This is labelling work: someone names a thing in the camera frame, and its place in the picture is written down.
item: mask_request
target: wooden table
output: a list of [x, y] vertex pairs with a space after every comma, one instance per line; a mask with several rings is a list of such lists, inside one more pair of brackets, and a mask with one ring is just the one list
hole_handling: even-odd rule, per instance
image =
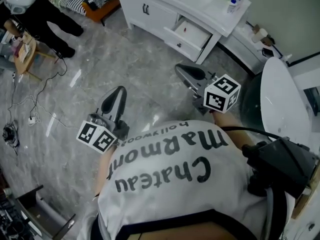
[[18, 75], [28, 74], [29, 76], [33, 77], [34, 79], [36, 79], [38, 81], [42, 81], [41, 78], [39, 78], [38, 76], [29, 72], [29, 69], [30, 69], [32, 63], [34, 62], [36, 55], [39, 54], [39, 55], [42, 55], [42, 56], [50, 58], [50, 59], [55, 59], [55, 57], [52, 55], [40, 52], [40, 50], [37, 46], [36, 40], [28, 33], [24, 34], [22, 41], [25, 44], [29, 45], [30, 51], [23, 62], [21, 62], [18, 57], [14, 56], [14, 64], [15, 64], [17, 73], [18, 73]]

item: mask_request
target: black pants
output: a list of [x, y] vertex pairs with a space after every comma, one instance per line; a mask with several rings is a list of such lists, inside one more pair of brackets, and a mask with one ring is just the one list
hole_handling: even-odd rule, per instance
[[68, 56], [72, 49], [61, 38], [55, 35], [47, 22], [52, 22], [66, 33], [76, 37], [83, 29], [73, 19], [62, 13], [48, 0], [36, 0], [24, 14], [17, 15], [26, 30], [37, 40], [45, 43], [62, 56]]

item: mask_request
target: marble floor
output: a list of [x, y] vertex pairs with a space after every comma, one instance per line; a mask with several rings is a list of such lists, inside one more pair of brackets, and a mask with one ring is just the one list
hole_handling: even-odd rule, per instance
[[[76, 134], [87, 114], [93, 112], [98, 99], [108, 90], [122, 85], [128, 97], [122, 119], [133, 134], [155, 123], [169, 120], [199, 119], [192, 106], [192, 92], [174, 72], [177, 63], [189, 63], [183, 55], [152, 34], [136, 27], [128, 30], [123, 11], [117, 10], [105, 19], [105, 27], [73, 12], [67, 13], [84, 28], [81, 37], [74, 37], [50, 24], [54, 32], [76, 49], [66, 59], [67, 72], [47, 82], [38, 97], [37, 112], [41, 123], [28, 126], [33, 102], [45, 81], [29, 76], [16, 77], [12, 117], [17, 120], [20, 148], [18, 156], [0, 141], [0, 164], [13, 194], [20, 196], [38, 185], [44, 185], [41, 196], [65, 218], [77, 214], [77, 222], [66, 236], [75, 239], [85, 203], [93, 198], [99, 154], [76, 140]], [[247, 73], [215, 47], [202, 64], [218, 75], [225, 73], [242, 84], [250, 81]], [[63, 61], [37, 57], [31, 72], [43, 80], [66, 70]], [[14, 89], [12, 74], [0, 74], [1, 129], [10, 120], [7, 108]], [[231, 109], [239, 118], [238, 102]], [[56, 115], [64, 125], [53, 121]]]

